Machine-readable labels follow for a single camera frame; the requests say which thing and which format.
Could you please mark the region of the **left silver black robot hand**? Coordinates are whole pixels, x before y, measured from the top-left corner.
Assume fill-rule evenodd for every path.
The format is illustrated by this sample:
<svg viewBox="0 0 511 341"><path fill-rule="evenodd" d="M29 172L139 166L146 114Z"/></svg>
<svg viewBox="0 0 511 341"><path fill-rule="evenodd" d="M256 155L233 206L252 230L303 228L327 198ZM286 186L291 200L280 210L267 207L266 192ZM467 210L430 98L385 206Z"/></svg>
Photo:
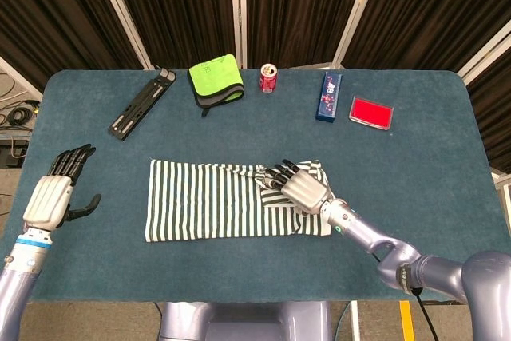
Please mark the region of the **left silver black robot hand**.
<svg viewBox="0 0 511 341"><path fill-rule="evenodd" d="M101 194L94 195L84 208L70 208L77 180L95 151L91 144L85 144L55 157L48 173L36 184L23 213L23 232L31 228L52 232L65 222L90 215L97 208Z"/></svg>

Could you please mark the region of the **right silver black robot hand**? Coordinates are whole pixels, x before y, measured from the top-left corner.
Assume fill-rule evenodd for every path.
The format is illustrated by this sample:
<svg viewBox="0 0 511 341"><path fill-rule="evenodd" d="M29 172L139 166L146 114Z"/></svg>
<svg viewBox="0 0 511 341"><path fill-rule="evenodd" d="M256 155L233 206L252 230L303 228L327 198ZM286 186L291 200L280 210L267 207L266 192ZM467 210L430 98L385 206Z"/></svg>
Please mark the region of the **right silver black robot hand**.
<svg viewBox="0 0 511 341"><path fill-rule="evenodd" d="M288 159L282 162L265 168L268 186L278 190L305 214L320 214L323 204L334 198L331 189L296 163Z"/></svg>

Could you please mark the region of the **green white striped T-shirt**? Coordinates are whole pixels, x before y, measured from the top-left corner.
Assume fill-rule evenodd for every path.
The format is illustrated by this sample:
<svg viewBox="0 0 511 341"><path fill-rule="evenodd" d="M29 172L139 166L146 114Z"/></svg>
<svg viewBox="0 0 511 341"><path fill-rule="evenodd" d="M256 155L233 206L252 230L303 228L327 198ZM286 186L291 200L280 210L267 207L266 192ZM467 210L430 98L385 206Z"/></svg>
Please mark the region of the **green white striped T-shirt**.
<svg viewBox="0 0 511 341"><path fill-rule="evenodd" d="M145 239L156 243L331 234L326 221L305 214L269 183L262 165L153 160Z"/></svg>

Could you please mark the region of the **blue printed carton box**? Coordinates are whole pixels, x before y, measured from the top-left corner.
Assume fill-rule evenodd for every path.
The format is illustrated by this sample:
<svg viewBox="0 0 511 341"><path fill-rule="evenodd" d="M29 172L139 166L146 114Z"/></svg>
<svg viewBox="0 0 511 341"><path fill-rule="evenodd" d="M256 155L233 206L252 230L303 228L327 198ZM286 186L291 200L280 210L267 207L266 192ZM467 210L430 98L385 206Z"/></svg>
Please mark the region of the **blue printed carton box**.
<svg viewBox="0 0 511 341"><path fill-rule="evenodd" d="M343 75L341 73L327 71L324 74L315 115L317 120L326 122L333 122L335 120L342 80Z"/></svg>

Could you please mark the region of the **red stamp pad case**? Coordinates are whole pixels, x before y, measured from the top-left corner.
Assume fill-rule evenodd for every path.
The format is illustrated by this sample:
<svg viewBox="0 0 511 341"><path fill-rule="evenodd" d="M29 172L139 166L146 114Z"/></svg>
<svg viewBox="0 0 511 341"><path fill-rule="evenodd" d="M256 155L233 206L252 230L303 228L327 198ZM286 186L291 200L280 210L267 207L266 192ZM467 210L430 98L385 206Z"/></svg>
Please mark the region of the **red stamp pad case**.
<svg viewBox="0 0 511 341"><path fill-rule="evenodd" d="M354 97L349 119L375 129L388 130L391 127L394 109L390 106Z"/></svg>

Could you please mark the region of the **red soda can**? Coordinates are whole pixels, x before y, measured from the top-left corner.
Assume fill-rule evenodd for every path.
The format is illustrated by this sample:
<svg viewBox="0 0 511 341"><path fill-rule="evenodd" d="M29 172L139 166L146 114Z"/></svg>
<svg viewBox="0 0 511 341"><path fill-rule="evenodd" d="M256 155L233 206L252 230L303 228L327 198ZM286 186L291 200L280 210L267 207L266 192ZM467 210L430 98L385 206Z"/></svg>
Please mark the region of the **red soda can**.
<svg viewBox="0 0 511 341"><path fill-rule="evenodd" d="M259 87L264 93L272 93L276 86L278 70L271 63L260 68Z"/></svg>

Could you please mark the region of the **black folding laptop stand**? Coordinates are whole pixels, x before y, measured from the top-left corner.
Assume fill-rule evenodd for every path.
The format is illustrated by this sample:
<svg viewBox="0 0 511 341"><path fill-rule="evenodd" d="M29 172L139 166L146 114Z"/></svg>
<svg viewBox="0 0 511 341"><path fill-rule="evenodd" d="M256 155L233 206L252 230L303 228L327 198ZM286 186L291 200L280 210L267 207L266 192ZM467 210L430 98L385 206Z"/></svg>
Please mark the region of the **black folding laptop stand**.
<svg viewBox="0 0 511 341"><path fill-rule="evenodd" d="M176 74L173 71L161 69L159 74L148 81L119 117L109 126L109 133L118 140L124 141L175 80Z"/></svg>

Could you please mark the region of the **white table leg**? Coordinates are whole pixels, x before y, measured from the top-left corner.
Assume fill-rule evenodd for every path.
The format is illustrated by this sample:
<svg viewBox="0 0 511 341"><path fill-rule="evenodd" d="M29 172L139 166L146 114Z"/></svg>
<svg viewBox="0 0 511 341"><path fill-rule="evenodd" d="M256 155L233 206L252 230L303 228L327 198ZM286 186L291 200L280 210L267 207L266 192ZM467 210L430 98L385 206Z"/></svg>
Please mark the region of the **white table leg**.
<svg viewBox="0 0 511 341"><path fill-rule="evenodd" d="M360 327L359 327L359 313L358 313L358 301L352 300L350 302L351 312L351 339L352 341L360 341Z"/></svg>

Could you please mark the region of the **grey-blue robot torso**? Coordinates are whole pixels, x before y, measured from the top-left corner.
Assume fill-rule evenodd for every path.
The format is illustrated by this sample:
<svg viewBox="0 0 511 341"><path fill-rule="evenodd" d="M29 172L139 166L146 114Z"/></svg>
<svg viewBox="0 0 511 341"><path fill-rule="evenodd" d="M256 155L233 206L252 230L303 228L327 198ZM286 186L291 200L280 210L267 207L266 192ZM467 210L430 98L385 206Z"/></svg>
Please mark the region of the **grey-blue robot torso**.
<svg viewBox="0 0 511 341"><path fill-rule="evenodd" d="M332 341L326 301L167 302L158 341Z"/></svg>

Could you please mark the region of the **green grey microfibre cloth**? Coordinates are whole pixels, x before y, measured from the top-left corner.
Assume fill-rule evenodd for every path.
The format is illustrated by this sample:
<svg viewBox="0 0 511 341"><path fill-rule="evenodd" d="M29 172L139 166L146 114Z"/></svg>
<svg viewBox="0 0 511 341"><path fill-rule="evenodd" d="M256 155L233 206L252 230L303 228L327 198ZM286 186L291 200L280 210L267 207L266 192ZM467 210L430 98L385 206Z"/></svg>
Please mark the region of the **green grey microfibre cloth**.
<svg viewBox="0 0 511 341"><path fill-rule="evenodd" d="M234 55L225 54L188 70L196 104L206 117L209 110L244 97L244 84Z"/></svg>

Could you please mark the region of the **dark brown curtain panel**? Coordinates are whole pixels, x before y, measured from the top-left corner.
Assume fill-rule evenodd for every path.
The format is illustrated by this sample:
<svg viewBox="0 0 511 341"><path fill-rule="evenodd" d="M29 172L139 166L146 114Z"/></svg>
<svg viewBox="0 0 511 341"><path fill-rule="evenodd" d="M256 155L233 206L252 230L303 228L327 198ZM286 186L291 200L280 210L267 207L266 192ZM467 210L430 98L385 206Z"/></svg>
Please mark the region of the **dark brown curtain panel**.
<svg viewBox="0 0 511 341"><path fill-rule="evenodd" d="M234 54L232 0L125 0L151 63L188 69Z"/></svg>
<svg viewBox="0 0 511 341"><path fill-rule="evenodd" d="M468 92L489 164L511 173L511 56L472 81Z"/></svg>
<svg viewBox="0 0 511 341"><path fill-rule="evenodd" d="M247 0L248 66L330 62L355 0Z"/></svg>
<svg viewBox="0 0 511 341"><path fill-rule="evenodd" d="M457 72L511 20L511 0L368 0L347 69Z"/></svg>
<svg viewBox="0 0 511 341"><path fill-rule="evenodd" d="M38 91L64 69L141 69L110 0L0 0L0 57Z"/></svg>

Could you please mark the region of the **white metal rack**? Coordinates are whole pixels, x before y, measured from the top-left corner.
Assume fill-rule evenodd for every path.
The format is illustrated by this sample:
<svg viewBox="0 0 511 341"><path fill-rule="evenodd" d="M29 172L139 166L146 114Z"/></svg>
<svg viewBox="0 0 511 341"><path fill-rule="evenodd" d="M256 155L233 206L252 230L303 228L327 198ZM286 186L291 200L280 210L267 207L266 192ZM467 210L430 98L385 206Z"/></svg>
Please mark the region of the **white metal rack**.
<svg viewBox="0 0 511 341"><path fill-rule="evenodd" d="M511 212L511 174L491 171L491 176L499 196L502 209L506 215Z"/></svg>

